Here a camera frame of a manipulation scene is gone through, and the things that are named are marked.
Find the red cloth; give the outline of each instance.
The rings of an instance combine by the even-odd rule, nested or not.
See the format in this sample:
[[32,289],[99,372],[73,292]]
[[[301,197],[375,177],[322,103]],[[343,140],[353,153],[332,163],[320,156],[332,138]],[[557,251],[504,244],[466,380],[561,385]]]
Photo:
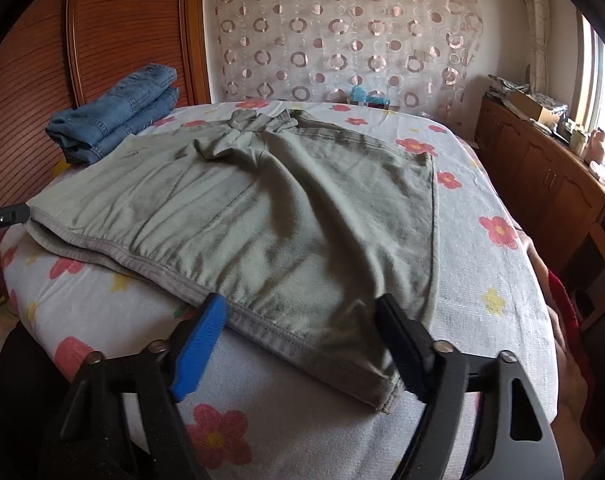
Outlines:
[[575,314],[575,308],[573,307],[573,303],[569,300],[569,295],[565,290],[565,286],[562,282],[556,277],[553,272],[549,271],[549,288],[551,290],[551,296],[553,297],[553,301],[555,301],[557,309],[560,311],[560,316],[562,316],[562,321],[565,324],[565,336],[567,338],[567,348],[571,352],[573,356],[573,360],[580,368],[580,374],[586,381],[587,386],[587,398],[585,403],[585,409],[583,411],[581,417],[581,426],[585,435],[591,441],[591,445],[594,449],[598,449],[601,447],[601,443],[594,439],[592,432],[586,425],[586,413],[589,412],[589,407],[591,406],[591,402],[593,400],[593,390],[595,388],[595,378],[591,373],[591,368],[589,366],[589,358],[585,352],[585,348],[582,345],[582,337],[580,334],[580,325],[578,323],[578,318]]

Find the bottle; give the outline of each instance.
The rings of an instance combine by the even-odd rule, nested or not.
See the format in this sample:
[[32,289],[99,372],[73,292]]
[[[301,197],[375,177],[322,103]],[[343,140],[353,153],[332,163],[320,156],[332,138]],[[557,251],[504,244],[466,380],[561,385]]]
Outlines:
[[586,150],[585,162],[589,164],[592,160],[598,164],[602,164],[604,160],[604,130],[596,128],[591,132],[591,138],[589,139],[589,145]]
[[569,141],[569,150],[582,158],[587,143],[586,134],[580,128],[574,128]]

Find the wooden headboard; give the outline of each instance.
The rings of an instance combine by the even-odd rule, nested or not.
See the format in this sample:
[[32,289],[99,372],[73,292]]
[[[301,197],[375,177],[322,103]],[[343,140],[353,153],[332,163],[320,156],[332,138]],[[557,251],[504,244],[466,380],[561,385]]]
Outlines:
[[54,176],[63,156],[44,132],[54,112],[148,62],[178,71],[179,106],[209,102],[201,2],[33,1],[0,44],[0,206],[28,200]]

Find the cabinet door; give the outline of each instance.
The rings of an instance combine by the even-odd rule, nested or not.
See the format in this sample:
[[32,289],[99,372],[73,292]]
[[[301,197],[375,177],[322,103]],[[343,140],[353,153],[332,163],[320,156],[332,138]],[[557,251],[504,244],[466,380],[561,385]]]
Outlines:
[[496,120],[495,114],[490,108],[482,107],[480,117],[477,120],[475,140],[480,148],[480,161],[485,163],[484,158],[489,158],[495,148],[497,136],[500,134],[502,124]]
[[540,221],[540,213],[548,200],[553,177],[552,161],[543,147],[529,140],[522,163],[516,169],[518,193],[512,200],[509,213],[524,231],[533,234]]
[[589,192],[595,182],[585,185],[571,174],[556,174],[551,180],[549,203],[531,237],[540,257],[558,274],[585,239],[602,203]]
[[487,173],[498,196],[511,212],[519,196],[516,173],[527,150],[527,142],[511,124],[503,124],[497,135],[495,148],[487,160]]

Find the white bedsheet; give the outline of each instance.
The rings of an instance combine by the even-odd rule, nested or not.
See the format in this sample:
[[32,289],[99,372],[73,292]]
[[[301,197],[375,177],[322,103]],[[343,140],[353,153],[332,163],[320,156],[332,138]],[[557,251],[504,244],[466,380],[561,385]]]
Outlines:
[[[258,101],[180,108],[142,134],[227,119],[235,107],[270,115],[304,108],[398,149],[437,155],[441,268],[438,307],[427,328],[464,352],[515,352],[553,420],[556,358],[540,288],[502,202],[449,130],[370,108]],[[149,283],[45,253],[22,226],[7,231],[1,250],[12,302],[68,378],[91,349],[107,357],[138,352],[192,311]],[[228,329],[198,391],[179,405],[213,479],[391,478],[422,408],[406,393],[391,415],[374,413]],[[467,396],[445,478],[460,478],[473,422],[474,398]],[[130,423],[142,442],[135,414]]]

